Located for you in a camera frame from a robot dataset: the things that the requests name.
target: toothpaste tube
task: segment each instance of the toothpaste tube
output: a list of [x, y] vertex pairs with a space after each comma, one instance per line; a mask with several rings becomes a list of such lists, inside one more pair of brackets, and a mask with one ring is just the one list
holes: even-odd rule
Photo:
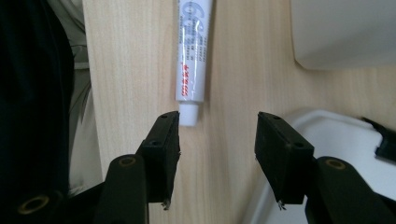
[[204, 101], [207, 41], [213, 0], [179, 0], [176, 100], [179, 124], [195, 126]]

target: white container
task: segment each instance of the white container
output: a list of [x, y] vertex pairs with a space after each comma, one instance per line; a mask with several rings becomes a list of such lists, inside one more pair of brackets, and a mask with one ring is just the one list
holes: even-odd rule
[[[373, 191], [396, 200], [396, 165], [375, 157], [382, 135], [371, 124], [314, 109], [298, 111], [287, 116], [285, 121], [315, 147], [315, 158], [331, 156], [347, 161]], [[280, 211], [274, 193], [262, 173], [243, 223], [307, 223], [305, 203], [306, 197], [304, 204], [286, 204], [287, 210]]]
[[179, 0], [176, 100], [182, 126], [195, 126], [204, 101], [206, 53], [213, 0]]
[[291, 0], [296, 61], [332, 70], [396, 63], [396, 1]]

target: black fabric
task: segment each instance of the black fabric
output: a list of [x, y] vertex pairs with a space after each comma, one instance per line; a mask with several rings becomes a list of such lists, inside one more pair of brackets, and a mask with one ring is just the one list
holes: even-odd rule
[[0, 206], [66, 194], [74, 62], [46, 0], [0, 0], [0, 55]]

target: white object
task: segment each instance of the white object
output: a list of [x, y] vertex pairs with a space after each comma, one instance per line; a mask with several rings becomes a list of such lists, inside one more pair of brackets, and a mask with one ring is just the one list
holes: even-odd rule
[[[382, 136], [371, 124], [313, 109], [301, 110], [287, 116], [285, 121], [315, 147], [315, 158], [331, 156], [347, 161], [373, 191], [396, 200], [396, 165], [375, 157]], [[274, 193], [262, 174], [243, 223], [307, 223], [305, 204], [287, 204], [286, 208], [287, 211], [279, 210]]]
[[81, 95], [82, 97], [77, 101], [79, 113], [70, 157], [69, 194], [71, 196], [80, 194], [104, 181], [92, 90], [87, 89]]
[[206, 53], [213, 0], [179, 0], [176, 100], [182, 126], [195, 126], [204, 101]]
[[396, 63], [396, 1], [290, 2], [294, 56], [304, 68]]

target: light wood panel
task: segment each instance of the light wood panel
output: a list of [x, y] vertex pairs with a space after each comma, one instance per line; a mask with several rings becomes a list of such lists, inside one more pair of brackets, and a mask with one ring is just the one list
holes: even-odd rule
[[[85, 0], [103, 172], [134, 153], [175, 102], [177, 1]], [[257, 113], [305, 106], [365, 116], [396, 129], [396, 67], [307, 71], [293, 59], [289, 0], [215, 1], [205, 103], [182, 150], [170, 211], [150, 223], [240, 223], [262, 175]]]

